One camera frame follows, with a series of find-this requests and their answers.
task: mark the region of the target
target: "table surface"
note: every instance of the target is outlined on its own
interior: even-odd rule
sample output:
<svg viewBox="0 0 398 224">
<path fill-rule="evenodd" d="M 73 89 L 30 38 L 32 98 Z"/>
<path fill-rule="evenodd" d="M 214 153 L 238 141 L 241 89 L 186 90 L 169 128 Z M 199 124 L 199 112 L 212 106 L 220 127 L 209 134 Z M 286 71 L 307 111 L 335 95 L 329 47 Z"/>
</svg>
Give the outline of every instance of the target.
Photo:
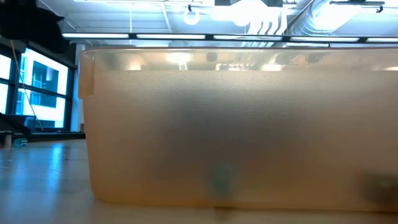
<svg viewBox="0 0 398 224">
<path fill-rule="evenodd" d="M 149 208 L 95 199 L 85 140 L 0 148 L 0 223 L 398 223 L 398 214 Z"/>
</svg>

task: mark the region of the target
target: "translucent plastic bin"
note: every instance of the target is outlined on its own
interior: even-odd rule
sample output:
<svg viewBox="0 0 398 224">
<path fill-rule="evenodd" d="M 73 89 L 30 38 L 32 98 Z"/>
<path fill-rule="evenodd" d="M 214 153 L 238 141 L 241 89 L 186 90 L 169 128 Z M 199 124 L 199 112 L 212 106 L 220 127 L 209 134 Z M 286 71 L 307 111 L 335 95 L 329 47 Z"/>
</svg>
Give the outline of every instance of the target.
<svg viewBox="0 0 398 224">
<path fill-rule="evenodd" d="M 397 56 L 83 52 L 92 190 L 133 205 L 396 212 Z"/>
</svg>

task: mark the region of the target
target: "ceiling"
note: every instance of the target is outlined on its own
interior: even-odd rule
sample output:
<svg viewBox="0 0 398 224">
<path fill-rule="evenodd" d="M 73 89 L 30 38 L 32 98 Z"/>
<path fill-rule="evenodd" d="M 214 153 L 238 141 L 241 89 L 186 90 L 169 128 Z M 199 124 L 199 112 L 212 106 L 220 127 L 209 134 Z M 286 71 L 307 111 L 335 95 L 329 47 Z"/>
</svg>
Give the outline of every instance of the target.
<svg viewBox="0 0 398 224">
<path fill-rule="evenodd" d="M 199 18 L 195 18 L 194 13 L 187 15 L 188 20 L 198 19 L 195 25 L 189 25 L 184 21 L 184 12 L 187 11 L 186 4 L 164 4 L 164 3 L 124 3 L 110 4 L 98 2 L 81 2 L 74 0 L 37 0 L 39 7 L 47 8 L 65 17 L 61 25 L 62 32 L 140 32 L 140 33 L 208 33 L 208 34 L 282 34 L 285 30 L 282 18 L 286 18 L 287 27 L 296 21 L 294 19 L 311 0 L 295 0 L 295 7 L 284 7 L 283 13 L 279 14 L 279 20 L 266 23 L 249 23 L 246 26 L 237 26 L 238 22 L 233 22 L 235 18 L 250 17 L 256 13 L 264 14 L 264 10 L 255 7 L 251 10 L 238 8 L 237 11 L 225 15 L 219 9 L 225 6 L 211 6 L 214 1 L 205 0 L 204 5 L 192 6 L 194 11 L 199 12 Z M 381 13 L 376 13 L 376 8 L 361 9 L 348 18 L 333 30 L 330 35 L 398 35 L 398 1 L 397 4 L 390 4 Z M 331 16 L 339 17 L 338 12 Z M 138 46 L 221 46 L 224 42 L 182 42 L 182 41 L 143 41 L 143 40 L 96 40 L 86 43 L 88 45 L 138 45 Z M 242 42 L 228 43 L 228 45 L 241 46 Z"/>
</svg>

